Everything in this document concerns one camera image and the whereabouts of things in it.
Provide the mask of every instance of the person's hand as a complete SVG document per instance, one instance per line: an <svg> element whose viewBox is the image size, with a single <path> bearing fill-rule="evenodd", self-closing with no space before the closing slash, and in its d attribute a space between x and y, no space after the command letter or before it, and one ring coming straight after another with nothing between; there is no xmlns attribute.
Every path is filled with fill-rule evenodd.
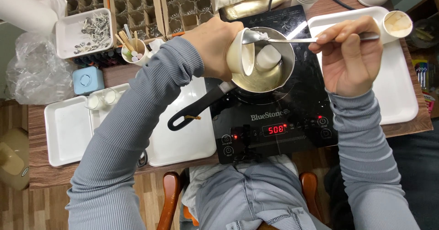
<svg viewBox="0 0 439 230"><path fill-rule="evenodd" d="M376 79L381 65L381 41L362 41L357 34L380 33L370 16L346 20L336 24L317 37L309 49L322 52L322 71L327 90L340 96L355 97L366 93Z"/></svg>
<svg viewBox="0 0 439 230"><path fill-rule="evenodd" d="M232 80L226 55L236 34L243 29L242 22L227 23L215 16L182 35L197 49L203 59L203 77L219 78L223 81Z"/></svg>

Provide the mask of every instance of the red digital display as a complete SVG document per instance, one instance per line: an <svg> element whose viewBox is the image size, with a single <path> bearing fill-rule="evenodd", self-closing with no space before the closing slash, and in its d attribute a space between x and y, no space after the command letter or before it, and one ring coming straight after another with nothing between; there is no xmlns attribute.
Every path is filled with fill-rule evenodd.
<svg viewBox="0 0 439 230"><path fill-rule="evenodd" d="M263 126L262 131L264 133L264 136L274 136L278 134L284 134L286 126L287 125L284 123L275 124L271 126Z"/></svg>

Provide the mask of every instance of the metal spoon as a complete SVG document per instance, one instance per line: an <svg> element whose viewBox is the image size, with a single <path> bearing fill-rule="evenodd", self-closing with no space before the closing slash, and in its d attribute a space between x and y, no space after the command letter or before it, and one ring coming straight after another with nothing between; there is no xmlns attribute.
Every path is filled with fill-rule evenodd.
<svg viewBox="0 0 439 230"><path fill-rule="evenodd" d="M293 39L293 40L275 40L275 39L261 39L261 32L253 31L253 30L246 30L244 32L244 35L242 36L242 44L250 44L257 41L268 41L268 42L277 42L277 43L299 43L299 42L317 42L317 38L307 38L307 39ZM358 34L360 41L370 41L370 40L376 40L380 38L380 35L378 35L375 32L363 32Z"/></svg>

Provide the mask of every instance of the stainless steel saucepan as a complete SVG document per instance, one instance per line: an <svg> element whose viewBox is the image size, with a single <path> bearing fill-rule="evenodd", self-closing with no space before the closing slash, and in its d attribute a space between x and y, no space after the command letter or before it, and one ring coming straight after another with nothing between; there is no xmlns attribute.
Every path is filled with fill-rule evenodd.
<svg viewBox="0 0 439 230"><path fill-rule="evenodd" d="M287 38L278 31L267 27L254 27L251 30L267 33L269 37L278 40L286 40ZM267 41L255 42L255 56L266 45L274 46L277 51L282 55L278 65L270 71L261 72L255 68L250 76L241 74L233 74L231 82L222 82L220 85L207 92L196 102L183 108L176 113L168 121L168 128L172 131L177 131L187 124L189 124L193 118L186 118L178 125L174 125L174 122L184 116L197 117L202 111L208 108L211 104L222 98L231 90L236 90L238 94L246 97L265 96L277 88L284 86L286 81L290 78L294 68L294 51L290 43L269 43Z"/></svg>

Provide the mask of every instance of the blue box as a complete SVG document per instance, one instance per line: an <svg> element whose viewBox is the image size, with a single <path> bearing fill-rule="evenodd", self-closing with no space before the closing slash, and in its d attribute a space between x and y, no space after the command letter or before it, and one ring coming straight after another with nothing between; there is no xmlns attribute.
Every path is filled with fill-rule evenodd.
<svg viewBox="0 0 439 230"><path fill-rule="evenodd" d="M94 66L73 72L73 87L75 94L87 96L97 90L104 89L102 71Z"/></svg>

